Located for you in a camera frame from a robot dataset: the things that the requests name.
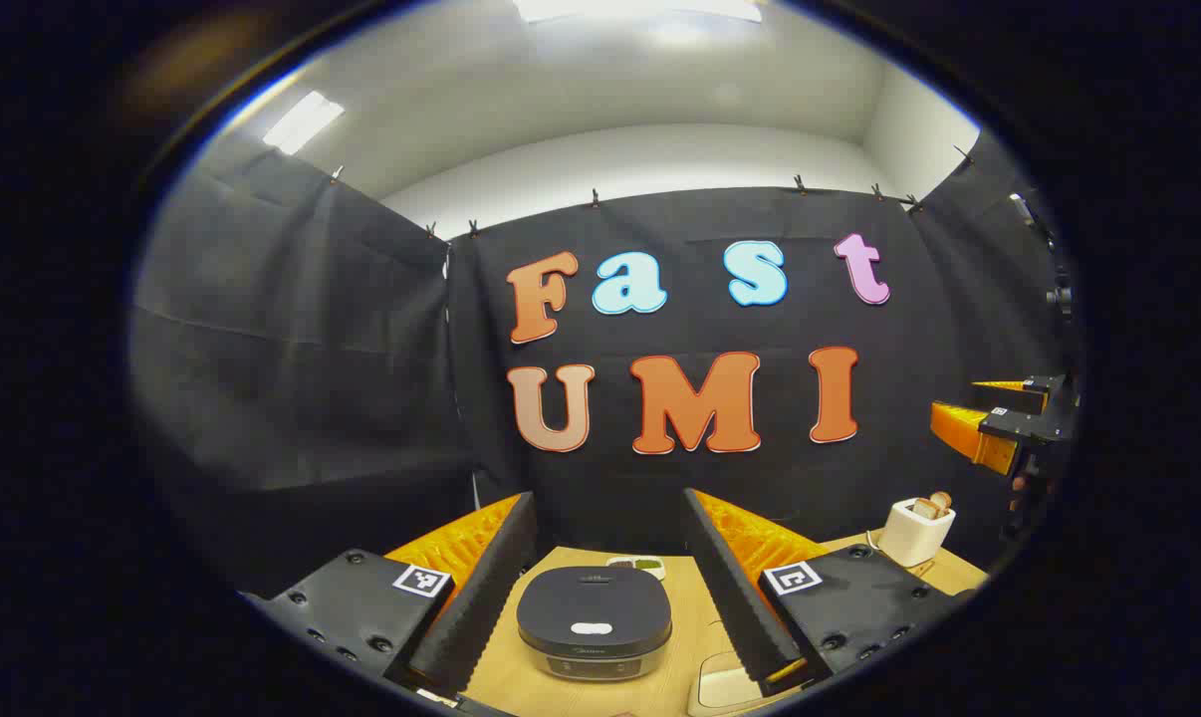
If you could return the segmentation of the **beige square dish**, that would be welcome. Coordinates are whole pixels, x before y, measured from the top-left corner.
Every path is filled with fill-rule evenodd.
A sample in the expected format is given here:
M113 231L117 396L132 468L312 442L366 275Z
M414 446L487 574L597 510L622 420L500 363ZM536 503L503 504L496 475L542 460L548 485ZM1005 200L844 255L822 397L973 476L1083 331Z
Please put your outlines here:
M688 691L687 717L723 717L764 703L759 685L751 680L736 653L719 652L705 658Z

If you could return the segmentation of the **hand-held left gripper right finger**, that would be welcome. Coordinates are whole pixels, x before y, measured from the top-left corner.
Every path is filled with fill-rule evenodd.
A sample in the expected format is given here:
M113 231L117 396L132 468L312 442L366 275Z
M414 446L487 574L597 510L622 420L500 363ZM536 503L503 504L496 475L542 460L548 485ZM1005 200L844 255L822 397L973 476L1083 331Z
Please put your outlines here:
M765 695L891 653L970 598L855 542L830 550L692 486L687 548L747 676Z

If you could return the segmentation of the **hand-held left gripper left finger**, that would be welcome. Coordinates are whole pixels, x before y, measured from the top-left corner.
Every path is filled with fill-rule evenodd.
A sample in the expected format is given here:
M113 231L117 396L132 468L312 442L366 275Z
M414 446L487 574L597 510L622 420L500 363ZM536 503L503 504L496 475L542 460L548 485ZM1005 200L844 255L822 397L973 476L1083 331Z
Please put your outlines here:
M537 532L534 496L518 492L389 552L345 550L246 601L348 673L450 697L467 689Z

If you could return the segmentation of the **dark grey rice cooker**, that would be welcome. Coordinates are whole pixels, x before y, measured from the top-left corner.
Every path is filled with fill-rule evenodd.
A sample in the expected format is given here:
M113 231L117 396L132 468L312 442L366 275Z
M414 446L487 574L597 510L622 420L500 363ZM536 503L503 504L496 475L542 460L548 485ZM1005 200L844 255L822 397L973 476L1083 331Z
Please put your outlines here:
M563 567L525 586L516 631L538 671L620 682L661 667L673 637L673 609L661 581L640 569Z

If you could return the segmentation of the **black backdrop cloth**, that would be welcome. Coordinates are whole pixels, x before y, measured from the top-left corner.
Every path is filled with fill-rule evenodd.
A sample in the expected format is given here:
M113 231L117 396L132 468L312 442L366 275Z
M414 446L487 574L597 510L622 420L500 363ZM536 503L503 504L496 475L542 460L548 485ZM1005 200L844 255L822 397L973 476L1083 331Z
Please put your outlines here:
M987 568L1000 480L931 404L1078 357L1012 195L1044 208L980 137L915 213L692 189L442 240L226 137L153 228L135 402L178 516L253 594L519 492L540 551L676 557L687 486L815 540L945 489L948 548Z

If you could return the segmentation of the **white toaster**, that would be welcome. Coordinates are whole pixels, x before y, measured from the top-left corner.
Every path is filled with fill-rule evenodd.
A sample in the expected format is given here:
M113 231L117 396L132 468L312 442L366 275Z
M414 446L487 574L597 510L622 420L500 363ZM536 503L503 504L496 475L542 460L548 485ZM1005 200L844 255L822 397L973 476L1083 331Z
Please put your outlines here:
M910 504L915 498L896 501L888 513L884 526L870 534L876 549L902 567L912 568L936 558L946 540L957 513L951 508L946 516L928 521L915 516Z

